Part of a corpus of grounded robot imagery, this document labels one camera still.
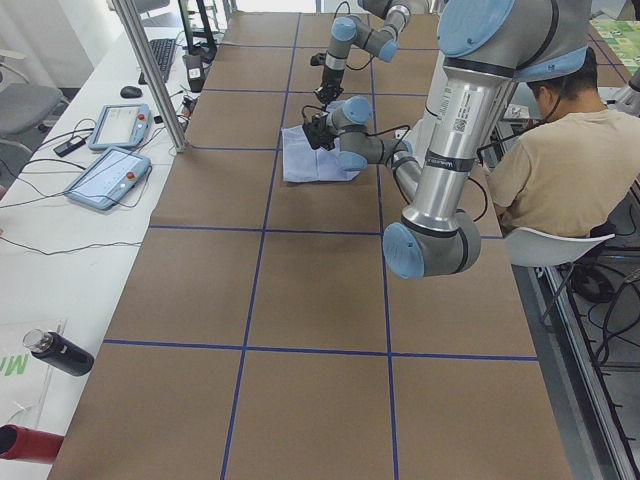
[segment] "computer mouse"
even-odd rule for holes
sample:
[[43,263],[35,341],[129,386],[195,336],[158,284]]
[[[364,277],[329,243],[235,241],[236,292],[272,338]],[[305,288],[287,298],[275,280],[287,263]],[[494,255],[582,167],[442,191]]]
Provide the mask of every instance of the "computer mouse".
[[120,96],[122,98],[140,98],[142,96],[142,90],[133,85],[126,85],[120,90]]

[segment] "white table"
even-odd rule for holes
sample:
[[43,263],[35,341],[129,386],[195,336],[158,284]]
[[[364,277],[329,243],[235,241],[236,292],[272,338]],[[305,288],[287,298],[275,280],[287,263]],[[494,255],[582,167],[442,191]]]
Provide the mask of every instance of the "white table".
[[[177,34],[177,29],[147,30],[149,38],[174,38]],[[170,95],[181,90],[181,85],[188,87],[181,55],[181,48],[176,47],[172,72],[166,84]],[[137,85],[138,75],[137,61],[126,35],[123,35],[98,65],[48,138],[73,130],[82,118],[97,119],[102,106],[107,104],[147,103],[152,114],[158,115],[147,86],[141,86],[142,98],[120,98],[120,89],[125,85]],[[178,107],[182,94],[175,95],[172,100]],[[91,122],[84,122],[79,128],[90,126]],[[159,126],[156,125],[150,128],[147,139],[157,128]],[[39,150],[33,158],[58,158],[52,148],[63,140]],[[4,230],[4,237],[44,251],[68,250],[92,243],[141,242],[171,169],[174,153],[166,130],[142,150],[141,154],[151,159],[153,171],[135,208],[116,205],[101,213],[74,204],[64,196],[45,199],[0,209],[0,228]],[[85,146],[64,160],[88,166],[96,158],[97,155]],[[21,178],[49,195],[63,191],[79,173],[74,167],[61,163],[37,162],[27,165]],[[123,202],[135,203],[143,184],[141,181]],[[17,180],[0,205],[38,197],[30,186]],[[138,247],[121,246],[44,256],[0,241],[0,323],[65,319],[65,337],[96,354],[137,253]],[[76,378],[53,369],[37,426],[39,430],[65,434],[87,377]],[[2,479],[44,479],[49,470],[48,465],[0,460]]]

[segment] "black hair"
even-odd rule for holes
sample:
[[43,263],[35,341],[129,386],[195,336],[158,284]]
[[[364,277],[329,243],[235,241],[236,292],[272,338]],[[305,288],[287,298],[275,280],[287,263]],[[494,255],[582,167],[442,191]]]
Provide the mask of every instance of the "black hair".
[[569,75],[527,83],[534,97],[540,95],[540,88],[547,87],[562,98],[576,100],[585,90],[598,89],[598,64],[593,48],[587,47],[582,67]]

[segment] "black bottle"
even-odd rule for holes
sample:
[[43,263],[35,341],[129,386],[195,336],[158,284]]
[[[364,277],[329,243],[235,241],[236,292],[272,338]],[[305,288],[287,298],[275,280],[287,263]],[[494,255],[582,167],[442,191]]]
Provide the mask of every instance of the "black bottle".
[[22,344],[31,355],[75,377],[88,373],[93,366],[93,356],[74,345],[56,332],[31,330]]

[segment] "black keyboard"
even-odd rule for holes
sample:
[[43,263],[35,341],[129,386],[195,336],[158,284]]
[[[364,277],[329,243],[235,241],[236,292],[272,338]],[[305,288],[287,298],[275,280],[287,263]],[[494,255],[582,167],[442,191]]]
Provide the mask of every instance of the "black keyboard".
[[[160,73],[162,74],[162,80],[167,83],[169,79],[169,73],[171,73],[171,64],[173,63],[173,54],[176,50],[176,41],[174,38],[157,38],[149,41],[149,46],[153,55],[156,57],[158,67],[160,67]],[[140,78],[138,78],[140,85],[146,85],[144,79],[144,73],[140,72]]]

